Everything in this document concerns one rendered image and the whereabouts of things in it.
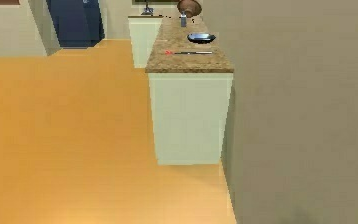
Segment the white cabinet with brown worktop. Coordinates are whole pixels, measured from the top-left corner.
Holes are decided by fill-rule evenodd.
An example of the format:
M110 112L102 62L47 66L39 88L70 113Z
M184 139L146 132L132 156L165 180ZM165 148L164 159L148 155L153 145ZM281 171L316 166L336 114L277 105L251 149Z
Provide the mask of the white cabinet with brown worktop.
M217 164L221 157L234 68L217 41L195 44L191 33L207 33L200 18L181 27L162 20L145 67L148 75L154 149L160 165ZM166 55L165 51L212 51Z

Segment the white cabinet with sink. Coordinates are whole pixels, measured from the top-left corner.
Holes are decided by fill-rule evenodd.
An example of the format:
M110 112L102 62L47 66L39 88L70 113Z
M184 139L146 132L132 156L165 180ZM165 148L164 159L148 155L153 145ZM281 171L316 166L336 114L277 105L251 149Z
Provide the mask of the white cabinet with sink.
M135 68L145 68L159 32L162 16L129 16L129 31Z

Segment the brown round bowl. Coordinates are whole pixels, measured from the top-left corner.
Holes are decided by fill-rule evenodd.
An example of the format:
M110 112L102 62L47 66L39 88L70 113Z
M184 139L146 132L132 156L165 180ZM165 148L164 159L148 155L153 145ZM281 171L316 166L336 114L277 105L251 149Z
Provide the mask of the brown round bowl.
M177 9L188 18L198 16L202 12L202 6L197 0L179 0Z

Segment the grey sink faucet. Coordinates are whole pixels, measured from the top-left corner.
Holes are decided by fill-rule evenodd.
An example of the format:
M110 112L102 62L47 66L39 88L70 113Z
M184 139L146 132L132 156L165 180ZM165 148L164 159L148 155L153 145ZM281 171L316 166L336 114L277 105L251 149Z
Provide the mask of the grey sink faucet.
M148 0L144 0L144 2L145 2L145 7L143 9L142 15L152 16L154 9L149 6Z

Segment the dark framed window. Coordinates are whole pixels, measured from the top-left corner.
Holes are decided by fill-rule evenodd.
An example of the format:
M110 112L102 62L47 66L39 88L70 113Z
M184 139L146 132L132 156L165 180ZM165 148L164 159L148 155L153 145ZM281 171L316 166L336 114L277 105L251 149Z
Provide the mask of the dark framed window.
M174 5L179 2L179 0L131 0L133 5L145 5L148 4L153 5Z

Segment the dark blue fridge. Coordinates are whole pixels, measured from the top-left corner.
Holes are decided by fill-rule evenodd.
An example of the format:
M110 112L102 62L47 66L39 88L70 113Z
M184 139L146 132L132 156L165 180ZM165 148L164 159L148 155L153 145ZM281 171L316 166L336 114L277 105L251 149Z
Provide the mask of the dark blue fridge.
M62 48L88 48L104 37L99 0L46 0Z

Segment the red-handled knife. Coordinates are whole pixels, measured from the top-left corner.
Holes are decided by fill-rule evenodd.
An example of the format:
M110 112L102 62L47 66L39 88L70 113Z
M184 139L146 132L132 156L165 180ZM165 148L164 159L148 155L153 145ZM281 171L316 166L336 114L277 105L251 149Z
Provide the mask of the red-handled knife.
M166 55L209 55L213 54L212 51L180 51L180 52L174 52L170 50L165 51Z

